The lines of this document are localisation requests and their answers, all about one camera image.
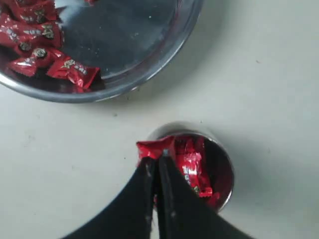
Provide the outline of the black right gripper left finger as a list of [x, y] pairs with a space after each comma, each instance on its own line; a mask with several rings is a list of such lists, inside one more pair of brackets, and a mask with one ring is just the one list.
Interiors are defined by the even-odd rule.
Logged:
[[149, 239], [151, 236], [156, 162], [142, 159], [118, 196], [96, 217], [66, 239]]

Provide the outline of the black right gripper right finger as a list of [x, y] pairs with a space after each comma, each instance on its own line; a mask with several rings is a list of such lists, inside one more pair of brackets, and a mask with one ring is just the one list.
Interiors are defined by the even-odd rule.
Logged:
[[161, 239], [250, 239], [221, 218], [190, 188], [167, 153], [158, 159], [157, 196]]

